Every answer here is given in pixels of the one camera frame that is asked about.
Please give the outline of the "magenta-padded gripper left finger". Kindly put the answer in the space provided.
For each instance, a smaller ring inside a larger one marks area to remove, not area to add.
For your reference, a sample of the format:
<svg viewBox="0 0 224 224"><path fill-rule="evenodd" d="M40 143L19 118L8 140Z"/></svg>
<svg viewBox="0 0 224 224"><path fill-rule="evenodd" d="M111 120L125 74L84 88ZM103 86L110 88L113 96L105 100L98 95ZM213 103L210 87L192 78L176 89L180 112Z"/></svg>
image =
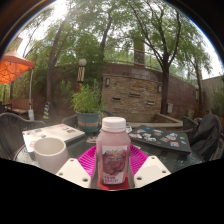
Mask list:
<svg viewBox="0 0 224 224"><path fill-rule="evenodd" d="M78 158L70 158L56 175L83 188L90 188L95 165L96 147L93 146Z"/></svg>

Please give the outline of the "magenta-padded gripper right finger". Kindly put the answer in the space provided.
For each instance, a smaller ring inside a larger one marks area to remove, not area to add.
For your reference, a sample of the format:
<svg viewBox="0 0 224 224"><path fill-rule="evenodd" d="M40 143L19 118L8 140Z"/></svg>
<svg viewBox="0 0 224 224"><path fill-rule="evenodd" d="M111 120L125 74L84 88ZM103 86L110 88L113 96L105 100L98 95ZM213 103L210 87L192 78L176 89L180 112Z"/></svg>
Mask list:
<svg viewBox="0 0 224 224"><path fill-rule="evenodd" d="M170 175L170 171L155 155L147 156L133 145L130 146L129 165L135 188Z"/></svg>

